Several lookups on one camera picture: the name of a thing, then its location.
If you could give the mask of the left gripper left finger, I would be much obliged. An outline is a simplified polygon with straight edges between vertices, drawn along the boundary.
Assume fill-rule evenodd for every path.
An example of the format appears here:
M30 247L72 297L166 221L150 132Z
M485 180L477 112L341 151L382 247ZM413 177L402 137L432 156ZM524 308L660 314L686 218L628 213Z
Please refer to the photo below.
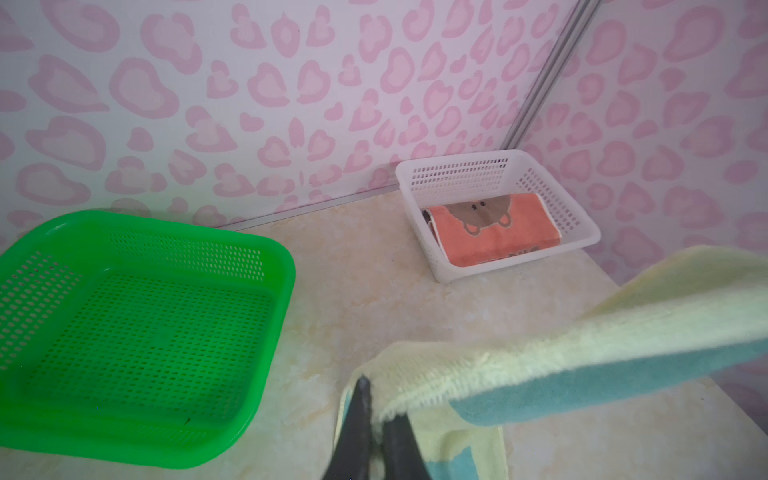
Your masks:
M371 385L360 377L323 480L368 480L373 449Z

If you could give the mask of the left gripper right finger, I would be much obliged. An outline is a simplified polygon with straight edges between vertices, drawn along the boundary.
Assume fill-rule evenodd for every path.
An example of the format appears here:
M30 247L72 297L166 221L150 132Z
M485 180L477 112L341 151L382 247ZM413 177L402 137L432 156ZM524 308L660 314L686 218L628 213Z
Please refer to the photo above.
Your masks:
M382 450L386 480L430 480L407 414L383 425Z

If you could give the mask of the red brown towel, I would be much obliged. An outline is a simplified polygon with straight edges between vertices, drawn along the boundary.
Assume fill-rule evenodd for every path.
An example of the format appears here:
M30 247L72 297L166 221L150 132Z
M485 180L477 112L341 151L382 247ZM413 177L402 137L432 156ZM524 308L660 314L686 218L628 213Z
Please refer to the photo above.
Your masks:
M536 193L501 195L426 208L422 216L446 259L456 267L556 247L562 234Z

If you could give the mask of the green plastic basket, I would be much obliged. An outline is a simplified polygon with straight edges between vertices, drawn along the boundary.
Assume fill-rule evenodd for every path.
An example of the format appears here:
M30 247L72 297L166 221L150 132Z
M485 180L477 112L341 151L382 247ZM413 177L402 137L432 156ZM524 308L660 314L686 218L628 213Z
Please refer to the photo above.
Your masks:
M1 256L1 444L185 469L255 416L296 279L275 240L66 214Z

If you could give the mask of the light green towel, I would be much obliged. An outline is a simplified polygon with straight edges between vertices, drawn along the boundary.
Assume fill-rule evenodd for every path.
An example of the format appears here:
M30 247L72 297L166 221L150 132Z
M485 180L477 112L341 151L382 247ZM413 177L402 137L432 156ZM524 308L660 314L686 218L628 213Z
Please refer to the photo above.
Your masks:
M676 386L767 352L767 261L697 246L645 270L568 327L506 342L398 342L371 385L370 478L385 479L385 422L407 414L431 479L503 479L502 428Z

